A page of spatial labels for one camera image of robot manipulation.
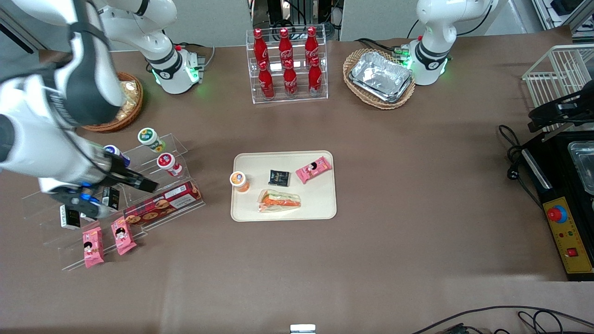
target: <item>cartoon girl illustration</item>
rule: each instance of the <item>cartoon girl illustration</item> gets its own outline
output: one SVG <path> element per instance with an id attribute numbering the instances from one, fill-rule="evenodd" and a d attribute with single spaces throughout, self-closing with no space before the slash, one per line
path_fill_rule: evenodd
<path id="1" fill-rule="evenodd" d="M 126 233 L 126 230 L 123 227 L 120 227 L 117 230 L 115 230 L 115 239 L 116 240 L 125 239 L 125 238 L 128 238 L 128 234 Z"/>
<path id="2" fill-rule="evenodd" d="M 312 162 L 307 166 L 307 174 L 309 174 L 311 177 L 314 176 L 313 171 L 318 168 L 318 164 L 316 162 Z"/>
<path id="3" fill-rule="evenodd" d="M 85 255 L 91 255 L 93 254 L 93 243 L 90 241 L 87 241 L 83 244 L 84 247 L 84 254 Z"/>

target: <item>table surface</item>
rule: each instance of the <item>table surface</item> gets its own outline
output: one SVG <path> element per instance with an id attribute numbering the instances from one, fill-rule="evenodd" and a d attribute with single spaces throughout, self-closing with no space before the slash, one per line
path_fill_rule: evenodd
<path id="1" fill-rule="evenodd" d="M 287 333 L 315 323 L 322 334 L 410 333 L 496 304 L 591 320 L 594 285 L 565 282 L 540 209 L 505 177 L 496 135 L 505 123 L 530 137 L 520 76 L 566 43 L 566 29 L 460 38 L 439 81 L 394 111 L 363 104 L 344 84 L 341 64 L 358 43 L 329 43 L 328 100 L 257 106 L 244 48 L 217 49 L 204 84 L 179 96 L 156 85 L 139 53 L 115 53 L 118 70 L 143 81 L 144 111 L 118 133 L 80 133 L 122 150 L 145 126 L 174 133 L 207 205 L 151 231 L 133 254 L 61 272 L 57 251 L 22 219 L 20 198 L 36 180 L 3 172 L 0 329 Z M 233 158 L 299 150 L 334 155 L 336 217 L 234 222 Z M 512 311 L 460 320 L 524 331 Z"/>

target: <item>red glass bottle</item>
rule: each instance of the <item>red glass bottle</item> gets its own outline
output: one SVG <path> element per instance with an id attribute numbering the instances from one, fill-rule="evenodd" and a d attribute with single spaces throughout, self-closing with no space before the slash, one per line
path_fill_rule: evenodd
<path id="1" fill-rule="evenodd" d="M 318 58 L 318 40 L 315 38 L 315 27 L 307 28 L 307 41 L 305 41 L 305 67 L 311 66 L 311 60 Z"/>
<path id="2" fill-rule="evenodd" d="M 260 67 L 260 74 L 258 75 L 258 79 L 260 79 L 260 88 L 262 89 L 262 93 L 264 94 L 264 100 L 272 100 L 274 99 L 274 86 L 272 85 L 272 75 L 268 72 L 268 66 L 265 62 L 261 62 L 258 64 Z"/>
<path id="3" fill-rule="evenodd" d="M 294 99 L 297 96 L 297 73 L 293 69 L 293 61 L 287 63 L 287 69 L 283 74 L 285 79 L 285 93 L 288 99 Z"/>
<path id="4" fill-rule="evenodd" d="M 289 40 L 289 29 L 287 28 L 280 29 L 279 52 L 283 68 L 287 69 L 289 66 L 293 68 L 293 44 Z"/>
<path id="5" fill-rule="evenodd" d="M 322 70 L 320 69 L 320 59 L 318 57 L 311 59 L 311 68 L 309 69 L 309 95 L 318 97 L 322 93 Z"/>
<path id="6" fill-rule="evenodd" d="M 268 46 L 262 39 L 262 29 L 254 29 L 254 39 L 254 55 L 256 56 L 258 66 L 260 66 L 260 63 L 262 62 L 268 66 Z"/>

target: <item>wrapped sandwich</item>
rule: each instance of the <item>wrapped sandwich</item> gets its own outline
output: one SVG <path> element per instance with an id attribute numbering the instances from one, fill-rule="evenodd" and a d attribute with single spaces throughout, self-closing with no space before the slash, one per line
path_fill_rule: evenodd
<path id="1" fill-rule="evenodd" d="M 299 195 L 264 189 L 258 196 L 258 212 L 270 213 L 301 207 Z"/>

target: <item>red cookie box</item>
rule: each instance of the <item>red cookie box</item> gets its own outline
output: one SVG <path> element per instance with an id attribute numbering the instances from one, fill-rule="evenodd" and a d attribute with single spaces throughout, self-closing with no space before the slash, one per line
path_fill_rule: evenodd
<path id="1" fill-rule="evenodd" d="M 124 210 L 126 222 L 142 225 L 154 222 L 195 201 L 202 199 L 198 187 L 188 181 Z"/>

